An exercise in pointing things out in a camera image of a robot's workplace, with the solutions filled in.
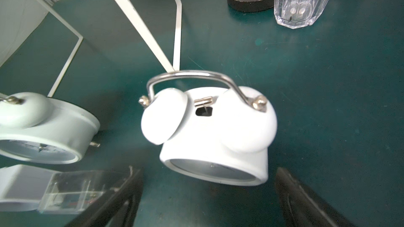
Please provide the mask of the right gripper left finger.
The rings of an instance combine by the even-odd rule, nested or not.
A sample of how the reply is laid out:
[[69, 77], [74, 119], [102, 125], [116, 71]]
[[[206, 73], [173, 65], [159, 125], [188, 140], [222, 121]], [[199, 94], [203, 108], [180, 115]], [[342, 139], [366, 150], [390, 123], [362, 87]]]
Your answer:
[[143, 172], [129, 167], [129, 176], [109, 188], [67, 227], [132, 227], [143, 194]]

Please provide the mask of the white twin-bell alarm clock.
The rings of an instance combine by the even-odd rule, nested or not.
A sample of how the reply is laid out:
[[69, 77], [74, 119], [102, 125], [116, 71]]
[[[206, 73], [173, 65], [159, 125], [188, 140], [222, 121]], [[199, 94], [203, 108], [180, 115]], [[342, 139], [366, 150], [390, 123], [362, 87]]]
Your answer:
[[193, 178], [232, 186], [268, 180], [268, 148], [277, 133], [272, 104], [221, 73], [181, 70], [151, 78], [144, 137], [162, 146], [161, 162]]

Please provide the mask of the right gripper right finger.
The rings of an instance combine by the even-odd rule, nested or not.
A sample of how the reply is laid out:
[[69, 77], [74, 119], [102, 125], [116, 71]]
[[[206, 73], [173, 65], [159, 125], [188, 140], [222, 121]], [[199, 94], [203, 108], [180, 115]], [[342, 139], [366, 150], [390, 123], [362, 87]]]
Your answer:
[[287, 227], [354, 226], [286, 168], [277, 168], [275, 189]]

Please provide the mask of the clear square alarm clock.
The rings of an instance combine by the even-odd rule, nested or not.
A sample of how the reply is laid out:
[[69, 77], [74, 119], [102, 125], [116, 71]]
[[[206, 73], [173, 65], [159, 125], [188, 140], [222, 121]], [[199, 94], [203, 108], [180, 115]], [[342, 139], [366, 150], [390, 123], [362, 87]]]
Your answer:
[[74, 171], [54, 174], [37, 211], [41, 214], [80, 214], [126, 174], [103, 171]]

